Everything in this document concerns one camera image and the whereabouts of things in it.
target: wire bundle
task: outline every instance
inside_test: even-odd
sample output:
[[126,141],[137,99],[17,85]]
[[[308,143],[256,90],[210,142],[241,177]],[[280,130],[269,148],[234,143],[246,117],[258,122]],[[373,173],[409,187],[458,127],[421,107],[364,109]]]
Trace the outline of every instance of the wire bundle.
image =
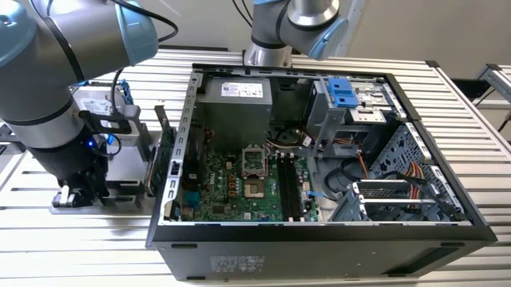
[[[413,178],[424,179],[424,172],[420,166],[412,161],[408,166],[408,170],[404,174],[405,176],[410,176]],[[413,187],[413,185],[409,185],[409,199],[418,199],[420,197],[420,190]]]

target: barcode label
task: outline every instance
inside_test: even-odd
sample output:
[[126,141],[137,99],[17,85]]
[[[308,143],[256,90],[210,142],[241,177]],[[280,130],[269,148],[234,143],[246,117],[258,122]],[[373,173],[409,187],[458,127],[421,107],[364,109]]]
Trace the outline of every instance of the barcode label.
[[262,84],[222,83],[222,97],[262,97]]

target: green circuit board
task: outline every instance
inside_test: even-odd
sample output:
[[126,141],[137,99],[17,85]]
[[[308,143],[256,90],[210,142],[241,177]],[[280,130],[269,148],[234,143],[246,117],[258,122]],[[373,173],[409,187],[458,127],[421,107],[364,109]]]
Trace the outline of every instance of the green circuit board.
[[[205,164],[204,184],[198,195],[198,205],[185,221],[282,221],[281,199],[278,194],[277,159],[266,160],[264,179],[241,177],[241,153],[236,155],[209,154]],[[305,159],[294,161],[294,168],[302,181],[309,182]],[[302,192],[302,182],[296,181],[297,190]],[[317,221],[313,200],[310,210],[304,212],[305,221]]]

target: gray robot arm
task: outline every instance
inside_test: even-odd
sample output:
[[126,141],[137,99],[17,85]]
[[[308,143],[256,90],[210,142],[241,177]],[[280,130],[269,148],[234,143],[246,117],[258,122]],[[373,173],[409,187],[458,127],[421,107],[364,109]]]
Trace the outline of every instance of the gray robot arm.
[[0,1],[0,118],[61,186],[76,193],[70,207],[90,205],[108,191],[105,158],[86,144],[96,131],[76,116],[69,86],[157,52],[148,17],[101,0],[74,4],[64,14],[40,19],[19,3]]
[[338,47],[348,21],[338,0],[253,0],[252,43],[244,53],[249,66],[290,66],[290,48],[325,60]]

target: metal workbench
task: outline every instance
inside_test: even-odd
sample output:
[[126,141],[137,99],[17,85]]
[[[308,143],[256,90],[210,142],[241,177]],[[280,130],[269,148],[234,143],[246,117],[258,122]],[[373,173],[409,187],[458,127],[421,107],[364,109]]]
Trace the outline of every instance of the metal workbench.
[[511,103],[511,66],[486,64],[476,78],[485,80]]
[[[152,108],[164,104],[177,124],[192,63],[241,64],[240,53],[161,50],[126,68],[134,103],[150,129]],[[489,222],[498,242],[418,279],[388,286],[511,286],[511,147],[444,75],[425,62],[294,56],[296,68],[384,72],[396,76],[424,125]],[[110,80],[105,75],[100,80]],[[176,283],[157,252],[144,250],[149,216],[50,215],[56,180],[29,154],[0,174],[0,286],[185,286]],[[216,282],[213,285],[380,286],[377,281]]]

